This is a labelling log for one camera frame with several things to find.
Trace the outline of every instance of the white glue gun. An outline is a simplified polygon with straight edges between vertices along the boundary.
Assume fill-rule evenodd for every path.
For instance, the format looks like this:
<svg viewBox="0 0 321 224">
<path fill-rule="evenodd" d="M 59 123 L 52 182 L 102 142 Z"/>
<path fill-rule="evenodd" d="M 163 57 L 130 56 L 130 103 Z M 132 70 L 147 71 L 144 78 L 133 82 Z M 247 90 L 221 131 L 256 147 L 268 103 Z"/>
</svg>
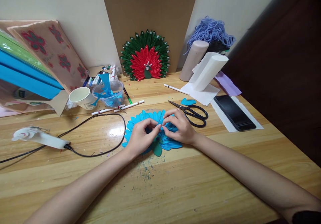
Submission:
<svg viewBox="0 0 321 224">
<path fill-rule="evenodd" d="M 12 138 L 12 141 L 16 140 L 34 141 L 57 149 L 64 149 L 64 146 L 70 143 L 70 141 L 59 139 L 57 137 L 42 132 L 38 128 L 33 127 L 27 127 L 17 130 L 13 134 Z"/>
</svg>

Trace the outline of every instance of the blue paper flower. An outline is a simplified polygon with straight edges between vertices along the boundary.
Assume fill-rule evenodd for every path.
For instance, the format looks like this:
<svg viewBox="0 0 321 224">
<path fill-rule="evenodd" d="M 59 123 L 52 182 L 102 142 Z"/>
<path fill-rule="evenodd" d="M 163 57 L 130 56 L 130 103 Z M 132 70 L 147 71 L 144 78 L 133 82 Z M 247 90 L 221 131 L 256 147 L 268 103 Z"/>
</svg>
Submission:
<svg viewBox="0 0 321 224">
<path fill-rule="evenodd" d="M 134 124 L 136 124 L 142 120 L 148 119 L 148 118 L 152 118 L 153 120 L 155 120 L 159 124 L 162 124 L 164 114 L 165 114 L 165 110 L 159 111 L 158 113 L 156 113 L 156 112 L 146 113 L 143 110 L 139 115 L 136 115 L 136 117 L 131 117 L 131 120 L 128 121 L 127 130 L 126 130 L 126 134 L 125 134 L 125 138 L 126 138 L 127 142 L 122 143 L 122 146 L 123 147 L 127 146 L 127 143 L 131 137 L 131 132 L 133 131 Z M 165 126 L 168 128 L 169 131 L 172 131 L 172 132 L 176 132 L 178 130 L 176 128 L 176 126 L 173 125 L 172 123 L 167 123 L 167 124 L 165 124 Z M 146 128 L 146 133 L 148 134 L 150 132 L 151 132 L 151 130 Z M 158 136 L 155 138 L 153 143 L 142 154 L 146 154 L 146 153 L 150 152 L 153 149 L 153 146 L 158 145 L 158 144 L 164 150 L 178 149 L 178 148 L 182 147 L 182 144 L 180 142 L 167 137 L 164 133 L 164 130 L 161 128 L 161 131 L 158 133 Z"/>
</svg>

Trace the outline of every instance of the paper peacock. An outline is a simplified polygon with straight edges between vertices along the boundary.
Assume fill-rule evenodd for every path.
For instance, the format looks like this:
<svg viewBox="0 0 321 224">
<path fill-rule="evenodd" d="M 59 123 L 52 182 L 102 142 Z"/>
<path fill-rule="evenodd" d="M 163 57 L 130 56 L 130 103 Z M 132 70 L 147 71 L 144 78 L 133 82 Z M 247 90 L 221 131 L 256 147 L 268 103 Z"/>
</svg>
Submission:
<svg viewBox="0 0 321 224">
<path fill-rule="evenodd" d="M 165 114 L 165 110 L 159 111 L 159 112 L 153 112 L 153 113 L 146 113 L 143 110 L 139 115 L 136 115 L 136 117 L 131 117 L 131 120 L 128 121 L 127 130 L 126 130 L 126 134 L 125 134 L 125 138 L 126 138 L 127 142 L 122 143 L 122 146 L 123 147 L 127 146 L 127 143 L 130 140 L 131 133 L 134 128 L 134 124 L 136 124 L 142 120 L 148 119 L 148 118 L 152 118 L 157 123 L 162 124 L 163 120 L 164 120 L 163 119 L 164 114 Z M 173 125 L 171 122 L 167 123 L 165 126 L 171 132 L 176 132 L 178 130 L 176 128 L 176 126 Z M 151 132 L 151 130 L 148 128 L 146 128 L 145 130 L 146 130 L 147 134 L 149 134 Z M 182 147 L 182 144 L 180 142 L 167 137 L 164 133 L 164 130 L 161 129 L 161 131 L 158 133 L 158 135 L 156 136 L 154 141 L 151 143 L 151 145 L 142 154 L 146 154 L 146 153 L 150 152 L 151 150 L 153 150 L 153 152 L 156 156 L 160 156 L 162 154 L 162 149 L 171 150 L 171 149 L 178 149 L 181 147 Z"/>
<path fill-rule="evenodd" d="M 164 37 L 156 35 L 155 31 L 142 31 L 140 36 L 135 33 L 135 38 L 130 37 L 123 45 L 122 56 L 125 72 L 132 81 L 150 78 L 165 78 L 169 67 L 169 45 L 164 42 Z"/>
</svg>

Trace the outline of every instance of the smartphone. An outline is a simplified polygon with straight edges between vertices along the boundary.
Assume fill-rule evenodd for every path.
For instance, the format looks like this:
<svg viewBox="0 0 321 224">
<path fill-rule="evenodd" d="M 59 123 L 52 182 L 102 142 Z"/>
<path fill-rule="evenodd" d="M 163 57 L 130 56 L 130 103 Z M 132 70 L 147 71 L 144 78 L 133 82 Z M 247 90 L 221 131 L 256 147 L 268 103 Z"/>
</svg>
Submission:
<svg viewBox="0 0 321 224">
<path fill-rule="evenodd" d="M 214 100 L 238 131 L 246 131 L 256 128 L 256 125 L 230 96 L 216 96 Z"/>
</svg>

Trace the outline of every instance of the scissors blade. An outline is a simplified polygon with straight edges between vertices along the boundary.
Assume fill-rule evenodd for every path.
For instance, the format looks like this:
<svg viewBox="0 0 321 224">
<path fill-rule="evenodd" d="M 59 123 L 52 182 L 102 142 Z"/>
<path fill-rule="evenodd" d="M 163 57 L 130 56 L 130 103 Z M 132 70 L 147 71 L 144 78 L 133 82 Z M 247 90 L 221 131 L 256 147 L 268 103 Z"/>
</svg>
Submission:
<svg viewBox="0 0 321 224">
<path fill-rule="evenodd" d="M 179 105 L 179 104 L 176 104 L 176 103 L 174 103 L 174 102 L 171 102 L 171 101 L 168 101 L 168 102 L 170 102 L 172 105 L 175 105 L 177 108 L 180 108 L 181 109 L 181 105 Z"/>
</svg>

